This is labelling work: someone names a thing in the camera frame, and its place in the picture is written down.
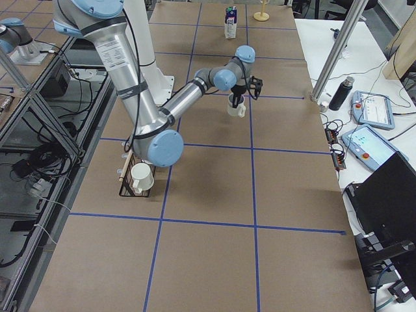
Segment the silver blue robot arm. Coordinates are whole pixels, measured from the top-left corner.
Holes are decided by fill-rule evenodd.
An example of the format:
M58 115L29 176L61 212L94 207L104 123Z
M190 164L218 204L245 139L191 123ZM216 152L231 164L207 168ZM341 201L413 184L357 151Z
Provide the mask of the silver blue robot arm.
M255 50L242 45L226 65L198 70L159 107L140 69L137 48L127 39L130 21L123 1L54 1L53 8L57 32L93 43L135 127L129 149L154 166L169 167L179 160L184 142L171 126L210 88L230 90L232 109L245 92L254 99L261 93L262 80L251 75Z

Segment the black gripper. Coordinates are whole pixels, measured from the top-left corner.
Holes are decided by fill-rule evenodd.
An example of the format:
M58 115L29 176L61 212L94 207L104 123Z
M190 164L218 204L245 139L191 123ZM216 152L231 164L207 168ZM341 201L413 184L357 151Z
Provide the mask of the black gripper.
M236 84L231 88L231 106L236 109L241 102L241 95L247 91L246 85Z

